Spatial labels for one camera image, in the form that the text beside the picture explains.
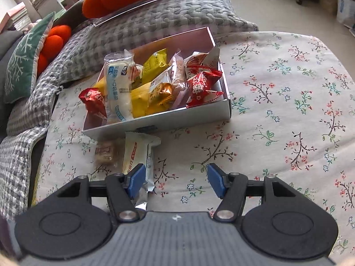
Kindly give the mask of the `yellow green snack packet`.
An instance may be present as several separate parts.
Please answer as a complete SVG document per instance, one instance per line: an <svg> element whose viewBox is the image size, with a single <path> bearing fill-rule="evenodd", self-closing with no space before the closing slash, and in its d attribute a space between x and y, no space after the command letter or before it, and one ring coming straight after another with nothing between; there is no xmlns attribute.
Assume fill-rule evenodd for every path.
<svg viewBox="0 0 355 266"><path fill-rule="evenodd" d="M153 81L158 75L168 68L167 49L153 53L143 64L141 83L147 84Z"/></svg>

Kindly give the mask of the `white wafer packet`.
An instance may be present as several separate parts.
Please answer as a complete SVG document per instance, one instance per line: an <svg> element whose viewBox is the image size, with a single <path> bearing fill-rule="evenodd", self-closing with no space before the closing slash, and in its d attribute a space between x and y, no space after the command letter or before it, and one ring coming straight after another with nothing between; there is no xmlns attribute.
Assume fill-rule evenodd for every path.
<svg viewBox="0 0 355 266"><path fill-rule="evenodd" d="M147 209L148 195L155 188L154 183L154 147L161 144L159 137L145 133L128 131L125 136L123 174L128 174L137 164L145 166L144 183L135 198L135 206Z"/></svg>

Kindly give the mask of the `red candy wrapper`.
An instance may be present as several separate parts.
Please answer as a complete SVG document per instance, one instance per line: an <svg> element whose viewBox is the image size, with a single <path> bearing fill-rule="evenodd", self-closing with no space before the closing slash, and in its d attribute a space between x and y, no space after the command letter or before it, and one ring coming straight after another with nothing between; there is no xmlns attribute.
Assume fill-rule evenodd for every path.
<svg viewBox="0 0 355 266"><path fill-rule="evenodd" d="M79 94L87 111L101 119L107 119L105 98L98 88L86 88Z"/></svg>

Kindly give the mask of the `golden foil packet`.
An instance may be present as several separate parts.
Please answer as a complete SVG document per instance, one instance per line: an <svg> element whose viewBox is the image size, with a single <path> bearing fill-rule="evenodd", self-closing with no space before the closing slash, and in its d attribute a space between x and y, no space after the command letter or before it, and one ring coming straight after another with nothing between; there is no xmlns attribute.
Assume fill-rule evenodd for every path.
<svg viewBox="0 0 355 266"><path fill-rule="evenodd" d="M146 113L151 115L168 111L173 102L174 95L172 84L169 82L161 82L150 88Z"/></svg>

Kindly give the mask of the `red star packet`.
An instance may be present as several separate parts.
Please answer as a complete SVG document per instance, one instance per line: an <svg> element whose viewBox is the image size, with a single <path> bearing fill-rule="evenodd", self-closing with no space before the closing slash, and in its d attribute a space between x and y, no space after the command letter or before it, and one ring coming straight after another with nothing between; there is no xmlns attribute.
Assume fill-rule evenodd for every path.
<svg viewBox="0 0 355 266"><path fill-rule="evenodd" d="M189 98L186 108L193 108L215 101L224 92L213 90L213 86L222 78L223 72L205 65L188 66Z"/></svg>

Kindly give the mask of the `pink nougat packet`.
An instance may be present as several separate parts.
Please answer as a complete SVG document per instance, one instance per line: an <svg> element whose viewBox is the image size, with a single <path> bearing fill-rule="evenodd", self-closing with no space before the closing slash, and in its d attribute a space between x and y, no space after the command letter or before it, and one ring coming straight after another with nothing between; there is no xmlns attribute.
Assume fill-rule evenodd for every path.
<svg viewBox="0 0 355 266"><path fill-rule="evenodd" d="M174 110L181 107L181 104L188 93L188 83L181 52L177 52L173 55L170 59L169 65L171 67L170 78L172 80L174 98L174 102L172 103L170 109Z"/></svg>

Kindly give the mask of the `pink cardboard box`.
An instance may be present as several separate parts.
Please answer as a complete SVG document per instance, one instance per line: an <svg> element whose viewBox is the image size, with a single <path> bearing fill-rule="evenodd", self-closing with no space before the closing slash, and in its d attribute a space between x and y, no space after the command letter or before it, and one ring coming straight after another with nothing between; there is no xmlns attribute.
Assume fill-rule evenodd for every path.
<svg viewBox="0 0 355 266"><path fill-rule="evenodd" d="M80 93L83 133L96 141L232 116L220 50L207 27L107 54L98 82Z"/></svg>

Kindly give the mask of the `red white snack packet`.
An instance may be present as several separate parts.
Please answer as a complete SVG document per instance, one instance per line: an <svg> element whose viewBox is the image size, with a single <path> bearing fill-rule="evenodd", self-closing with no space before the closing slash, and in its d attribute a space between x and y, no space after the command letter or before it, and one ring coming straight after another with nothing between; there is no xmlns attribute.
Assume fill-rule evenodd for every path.
<svg viewBox="0 0 355 266"><path fill-rule="evenodd" d="M208 53L193 52L183 61L187 79L191 79L201 71L218 70L220 48L214 46Z"/></svg>

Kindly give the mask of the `floral tablecloth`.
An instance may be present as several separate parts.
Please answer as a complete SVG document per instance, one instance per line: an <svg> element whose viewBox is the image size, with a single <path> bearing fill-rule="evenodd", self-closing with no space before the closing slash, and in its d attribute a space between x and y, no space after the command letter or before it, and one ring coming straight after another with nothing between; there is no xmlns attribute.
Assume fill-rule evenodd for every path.
<svg viewBox="0 0 355 266"><path fill-rule="evenodd" d="M206 168L278 177L337 222L331 258L354 257L354 82L315 37L279 32L218 39L229 121L160 134L149 210L214 214Z"/></svg>

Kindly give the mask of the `white milk snack packet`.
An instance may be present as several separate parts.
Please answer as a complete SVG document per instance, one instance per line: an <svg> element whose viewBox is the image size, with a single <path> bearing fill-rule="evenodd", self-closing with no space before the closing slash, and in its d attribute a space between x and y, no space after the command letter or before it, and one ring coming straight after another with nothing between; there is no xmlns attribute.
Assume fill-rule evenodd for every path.
<svg viewBox="0 0 355 266"><path fill-rule="evenodd" d="M127 50L110 53L104 62L108 124L130 121L133 119L130 91L134 55Z"/></svg>

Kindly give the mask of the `green leaf pattern pillow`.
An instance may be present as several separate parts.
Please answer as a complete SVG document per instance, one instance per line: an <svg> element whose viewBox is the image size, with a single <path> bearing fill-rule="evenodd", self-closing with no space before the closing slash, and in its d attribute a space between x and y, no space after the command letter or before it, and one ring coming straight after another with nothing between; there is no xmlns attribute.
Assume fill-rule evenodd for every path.
<svg viewBox="0 0 355 266"><path fill-rule="evenodd" d="M7 65L4 86L4 102L28 98L37 80L37 66L45 39L53 26L55 13L51 12L24 35L16 46Z"/></svg>

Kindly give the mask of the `clear acrylic tray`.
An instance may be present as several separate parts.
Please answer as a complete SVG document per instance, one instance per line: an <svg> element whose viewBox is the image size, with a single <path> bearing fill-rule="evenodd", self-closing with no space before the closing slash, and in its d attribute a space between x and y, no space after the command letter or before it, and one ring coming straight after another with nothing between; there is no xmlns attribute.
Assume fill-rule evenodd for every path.
<svg viewBox="0 0 355 266"><path fill-rule="evenodd" d="M138 2L135 2L131 5L128 5L124 8L121 8L117 11L114 11L102 18L99 18L99 19L96 19L94 22L93 22L93 25L94 27L98 27L98 26L101 26L103 25L104 23L106 22L109 22L110 20L113 20L115 18L118 18L119 16L123 15L123 14L126 14L126 13L129 13L129 12L132 12L134 10L137 10L141 7L144 7L144 6L147 6L147 5L150 5L152 3L155 3L159 0L141 0L141 1L138 1Z"/></svg>

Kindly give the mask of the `small orange pumpkin cushion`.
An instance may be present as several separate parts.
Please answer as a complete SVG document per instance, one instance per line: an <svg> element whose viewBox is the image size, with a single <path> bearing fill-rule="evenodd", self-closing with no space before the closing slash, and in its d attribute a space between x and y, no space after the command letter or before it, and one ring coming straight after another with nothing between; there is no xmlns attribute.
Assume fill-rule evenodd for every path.
<svg viewBox="0 0 355 266"><path fill-rule="evenodd" d="M41 75L48 65L58 56L62 48L72 35L72 29L68 25L54 26L45 39L43 49L39 54L37 63L37 78Z"/></svg>

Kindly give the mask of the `grey checked quilted blanket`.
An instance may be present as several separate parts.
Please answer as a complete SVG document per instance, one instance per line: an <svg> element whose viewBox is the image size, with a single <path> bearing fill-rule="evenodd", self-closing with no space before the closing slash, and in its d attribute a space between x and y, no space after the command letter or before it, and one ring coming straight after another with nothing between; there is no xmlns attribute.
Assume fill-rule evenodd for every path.
<svg viewBox="0 0 355 266"><path fill-rule="evenodd" d="M97 73L104 56L179 32L207 26L212 34L257 31L240 18L231 0L158 0L94 26L76 24L74 35L40 76L29 97L10 104L1 138L1 216L25 211L30 191L32 149L47 132L61 85Z"/></svg>

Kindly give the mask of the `white and red shopping bag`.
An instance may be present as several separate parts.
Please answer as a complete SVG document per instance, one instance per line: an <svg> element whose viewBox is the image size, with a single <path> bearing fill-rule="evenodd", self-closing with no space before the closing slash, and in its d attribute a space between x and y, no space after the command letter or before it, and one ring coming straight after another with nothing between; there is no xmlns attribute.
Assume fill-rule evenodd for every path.
<svg viewBox="0 0 355 266"><path fill-rule="evenodd" d="M354 0L337 0L337 21L354 30Z"/></svg>

